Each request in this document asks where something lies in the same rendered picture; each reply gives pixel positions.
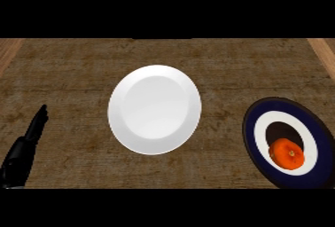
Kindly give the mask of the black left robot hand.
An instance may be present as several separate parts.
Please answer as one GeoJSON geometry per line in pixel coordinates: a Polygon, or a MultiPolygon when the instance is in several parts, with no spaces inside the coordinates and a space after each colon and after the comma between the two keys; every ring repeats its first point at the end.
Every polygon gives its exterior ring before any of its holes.
{"type": "Polygon", "coordinates": [[[47,106],[43,105],[31,120],[25,135],[16,139],[9,149],[0,167],[0,189],[22,188],[25,186],[37,144],[47,120],[47,106]]]}

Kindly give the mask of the white oval plate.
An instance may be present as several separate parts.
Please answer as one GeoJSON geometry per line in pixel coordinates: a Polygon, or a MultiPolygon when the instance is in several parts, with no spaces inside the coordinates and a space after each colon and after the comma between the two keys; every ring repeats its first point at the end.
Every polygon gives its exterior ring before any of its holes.
{"type": "Polygon", "coordinates": [[[109,128],[136,153],[177,149],[196,130],[201,94],[189,76],[162,65],[140,67],[121,79],[109,97],[109,128]]]}

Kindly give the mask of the dark blue and white plate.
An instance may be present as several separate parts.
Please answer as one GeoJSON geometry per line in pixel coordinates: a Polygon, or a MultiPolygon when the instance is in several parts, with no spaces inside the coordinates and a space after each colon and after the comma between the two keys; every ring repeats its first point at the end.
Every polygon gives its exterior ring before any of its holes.
{"type": "Polygon", "coordinates": [[[263,98],[248,108],[242,124],[248,156],[279,188],[335,187],[335,138],[313,112],[288,98],[263,98]],[[280,168],[271,161],[266,131],[274,122],[289,125],[302,140],[304,165],[295,170],[280,168]]]}

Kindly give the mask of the orange squash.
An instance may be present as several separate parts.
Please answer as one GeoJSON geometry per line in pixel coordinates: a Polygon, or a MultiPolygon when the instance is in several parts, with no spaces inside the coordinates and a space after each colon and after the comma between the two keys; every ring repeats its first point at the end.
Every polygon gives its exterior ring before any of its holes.
{"type": "Polygon", "coordinates": [[[295,170],[304,165],[304,151],[288,138],[279,138],[271,143],[269,154],[271,161],[283,169],[295,170]]]}

